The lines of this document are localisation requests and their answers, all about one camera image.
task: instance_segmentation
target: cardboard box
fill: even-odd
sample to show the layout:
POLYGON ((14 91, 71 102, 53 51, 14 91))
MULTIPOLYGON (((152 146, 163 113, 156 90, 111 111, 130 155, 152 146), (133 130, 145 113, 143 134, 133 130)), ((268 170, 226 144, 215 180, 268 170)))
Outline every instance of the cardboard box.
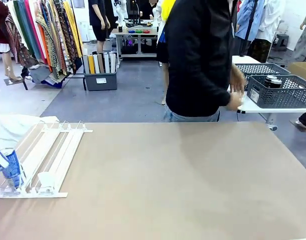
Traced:
POLYGON ((288 70, 293 75, 297 75, 306 80, 306 62, 293 62, 288 66, 288 70))

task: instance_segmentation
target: blue shirt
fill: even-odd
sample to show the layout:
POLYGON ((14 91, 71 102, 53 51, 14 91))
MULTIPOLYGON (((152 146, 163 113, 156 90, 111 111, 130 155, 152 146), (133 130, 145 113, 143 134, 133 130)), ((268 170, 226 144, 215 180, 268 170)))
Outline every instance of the blue shirt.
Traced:
MULTIPOLYGON (((245 39, 246 37, 254 2, 254 0, 245 0, 237 14, 237 25, 239 25, 239 29, 235 33, 235 36, 241 39, 245 39)), ((258 0, 248 41, 253 41, 258 33, 263 9, 264 0, 258 0)))

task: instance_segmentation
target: table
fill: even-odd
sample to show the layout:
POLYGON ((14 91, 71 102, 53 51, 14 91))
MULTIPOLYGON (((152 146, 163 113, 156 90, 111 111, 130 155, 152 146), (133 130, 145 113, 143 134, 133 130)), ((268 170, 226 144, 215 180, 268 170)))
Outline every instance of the table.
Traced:
POLYGON ((86 127, 67 198, 0 199, 0 240, 306 238, 306 170, 265 124, 86 127))
MULTIPOLYGON (((259 64, 257 60, 250 56, 233 56, 234 64, 259 64)), ((277 113, 306 113, 306 108, 260 108, 245 93, 243 96, 243 104, 238 108, 238 113, 257 113, 260 114, 270 128, 275 131, 278 127, 275 125, 277 113)))
POLYGON ((121 64, 121 58, 156 58, 156 53, 142 53, 141 49, 141 41, 143 39, 150 39, 150 40, 158 40, 158 31, 156 27, 147 27, 147 26, 134 26, 131 28, 123 28, 122 32, 119 32, 119 30, 113 29, 112 34, 116 35, 116 51, 118 55, 117 60, 117 67, 120 67, 121 64), (150 33, 129 33, 128 30, 150 30, 150 33), (136 54, 122 54, 121 52, 121 45, 122 45, 122 39, 137 39, 137 53, 136 54))

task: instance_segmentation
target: white floor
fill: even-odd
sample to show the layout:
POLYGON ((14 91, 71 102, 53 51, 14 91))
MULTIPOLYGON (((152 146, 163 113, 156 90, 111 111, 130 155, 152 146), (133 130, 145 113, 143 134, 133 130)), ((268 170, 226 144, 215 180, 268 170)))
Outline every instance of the white floor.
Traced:
MULTIPOLYGON (((22 67, 13 62, 16 76, 20 76, 22 67)), ((60 89, 25 81, 28 91, 22 83, 6 86, 3 79, 4 66, 0 57, 0 114, 23 114, 39 117, 53 99, 58 95, 60 89)))

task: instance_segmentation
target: bin label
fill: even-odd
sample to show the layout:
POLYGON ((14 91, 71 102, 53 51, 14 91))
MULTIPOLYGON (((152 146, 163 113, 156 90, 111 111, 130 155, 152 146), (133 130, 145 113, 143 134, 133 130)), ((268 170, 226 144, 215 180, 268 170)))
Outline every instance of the bin label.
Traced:
POLYGON ((254 89, 251 90, 251 99, 255 102, 255 103, 258 103, 259 101, 259 97, 260 97, 260 94, 255 91, 254 89))
POLYGON ((106 84, 107 83, 107 79, 106 78, 97 78, 96 79, 96 83, 97 84, 106 84))

